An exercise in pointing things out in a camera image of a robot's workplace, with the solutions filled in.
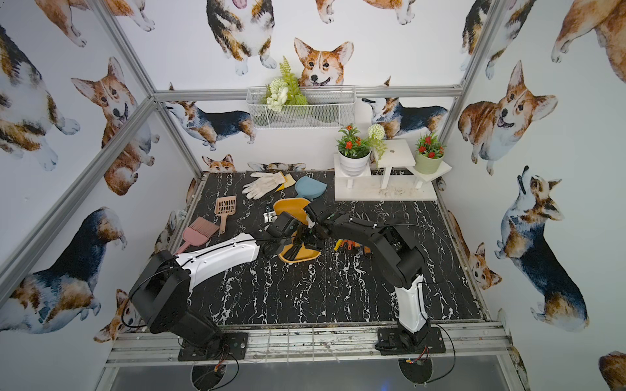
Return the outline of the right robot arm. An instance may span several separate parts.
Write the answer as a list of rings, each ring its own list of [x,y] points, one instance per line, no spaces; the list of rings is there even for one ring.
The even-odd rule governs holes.
[[[307,247],[316,249],[326,240],[347,239],[370,250],[379,274],[395,287],[399,343],[415,350],[430,332],[430,321],[422,287],[425,255],[414,234],[401,224],[375,223],[328,210],[321,200],[303,210],[311,227],[298,238]]]

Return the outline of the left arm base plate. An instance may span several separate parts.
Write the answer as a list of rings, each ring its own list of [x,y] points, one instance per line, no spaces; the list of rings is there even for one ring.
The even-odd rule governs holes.
[[[244,359],[249,342],[247,332],[226,332],[215,337],[207,345],[194,345],[182,340],[178,360],[180,362],[210,361],[225,359],[233,356],[234,359]]]

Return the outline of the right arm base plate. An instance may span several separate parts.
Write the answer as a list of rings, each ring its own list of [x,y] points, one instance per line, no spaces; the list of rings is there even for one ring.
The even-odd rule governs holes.
[[[413,334],[401,327],[380,328],[377,331],[375,350],[381,355],[443,354],[447,351],[442,331],[437,327],[426,327]]]

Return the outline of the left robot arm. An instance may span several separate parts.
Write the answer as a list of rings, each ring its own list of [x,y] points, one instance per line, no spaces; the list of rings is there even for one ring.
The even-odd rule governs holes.
[[[291,214],[282,213],[264,229],[241,233],[206,249],[177,255],[161,251],[152,256],[130,290],[130,303],[153,334],[171,332],[203,349],[218,344],[222,339],[219,327],[189,303],[194,288],[261,254],[277,256],[302,226]]]

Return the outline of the yellow plastic storage box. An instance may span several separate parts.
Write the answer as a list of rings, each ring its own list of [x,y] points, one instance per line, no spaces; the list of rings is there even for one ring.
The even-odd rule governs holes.
[[[309,220],[304,210],[304,207],[309,204],[310,201],[304,198],[288,198],[278,200],[273,205],[273,208],[277,215],[281,215],[282,213],[288,213],[296,218],[298,221],[300,221],[300,223],[302,223],[305,227],[308,227]],[[294,256],[291,253],[292,247],[292,244],[288,244],[287,246],[285,246],[283,251],[278,255],[279,259],[289,264],[295,264],[316,260],[320,255],[320,251],[307,249],[304,247],[303,244],[301,244],[298,247],[298,253]]]

